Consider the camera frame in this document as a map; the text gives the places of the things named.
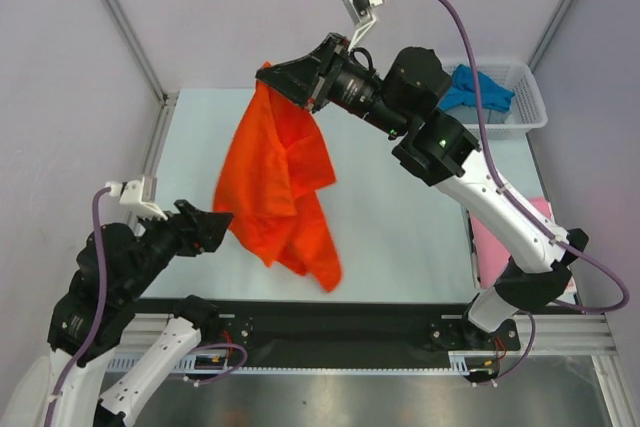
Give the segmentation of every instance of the blue cloth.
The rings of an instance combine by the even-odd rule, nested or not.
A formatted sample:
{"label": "blue cloth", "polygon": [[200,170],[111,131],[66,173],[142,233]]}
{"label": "blue cloth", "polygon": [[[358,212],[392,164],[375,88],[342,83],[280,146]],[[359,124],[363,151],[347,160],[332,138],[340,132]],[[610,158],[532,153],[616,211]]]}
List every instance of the blue cloth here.
{"label": "blue cloth", "polygon": [[[515,93],[500,87],[482,72],[478,72],[480,89],[482,91],[482,107],[498,112],[511,110],[511,99]],[[440,110],[447,111],[458,105],[476,106],[476,94],[473,88],[471,69],[466,65],[459,65],[451,76],[451,88],[438,104]]]}

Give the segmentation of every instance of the white plastic bin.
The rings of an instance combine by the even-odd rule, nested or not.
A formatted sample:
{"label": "white plastic bin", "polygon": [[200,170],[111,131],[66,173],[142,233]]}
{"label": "white plastic bin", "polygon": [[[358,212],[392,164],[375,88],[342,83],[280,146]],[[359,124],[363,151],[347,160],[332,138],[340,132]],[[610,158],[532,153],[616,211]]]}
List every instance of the white plastic bin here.
{"label": "white plastic bin", "polygon": [[[458,65],[469,65],[467,61],[445,60],[442,66],[452,74]],[[547,111],[531,69],[522,62],[477,61],[478,69],[498,85],[515,92],[511,101],[511,115],[504,124],[487,124],[490,139],[508,139],[522,136],[531,129],[539,129],[547,124]],[[478,124],[465,127],[480,138]]]}

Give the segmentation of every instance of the pink cloth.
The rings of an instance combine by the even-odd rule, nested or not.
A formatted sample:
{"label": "pink cloth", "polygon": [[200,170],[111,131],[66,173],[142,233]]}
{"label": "pink cloth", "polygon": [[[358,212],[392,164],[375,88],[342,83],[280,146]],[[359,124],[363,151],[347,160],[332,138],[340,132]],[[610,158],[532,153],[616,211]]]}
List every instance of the pink cloth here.
{"label": "pink cloth", "polygon": [[[546,199],[539,197],[531,199],[529,202],[542,215],[548,219],[552,218],[551,204]],[[489,232],[489,229],[482,225],[473,215],[471,215],[471,230],[473,231],[473,243],[478,257],[480,287],[488,289],[500,277],[511,255],[504,245]]]}

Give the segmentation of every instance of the red-orange fabric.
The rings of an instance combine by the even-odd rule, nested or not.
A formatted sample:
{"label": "red-orange fabric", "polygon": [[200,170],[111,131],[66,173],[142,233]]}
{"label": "red-orange fabric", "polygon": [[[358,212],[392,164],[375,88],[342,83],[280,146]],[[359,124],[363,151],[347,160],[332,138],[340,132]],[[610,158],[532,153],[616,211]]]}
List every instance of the red-orange fabric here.
{"label": "red-orange fabric", "polygon": [[333,290],[342,268],[316,191],[336,181],[312,115],[267,85],[236,130],[213,199],[234,214],[231,231],[267,266],[312,274]]}

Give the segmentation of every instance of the reflective floor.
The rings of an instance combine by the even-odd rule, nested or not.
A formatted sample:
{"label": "reflective floor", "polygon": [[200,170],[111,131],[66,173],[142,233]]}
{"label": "reflective floor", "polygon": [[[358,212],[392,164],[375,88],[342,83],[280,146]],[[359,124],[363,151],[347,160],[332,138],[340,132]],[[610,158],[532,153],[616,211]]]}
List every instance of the reflective floor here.
{"label": "reflective floor", "polygon": [[[111,385],[117,377],[110,375]],[[167,381],[137,427],[607,427],[588,357],[529,359],[498,388],[457,377],[237,375]]]}

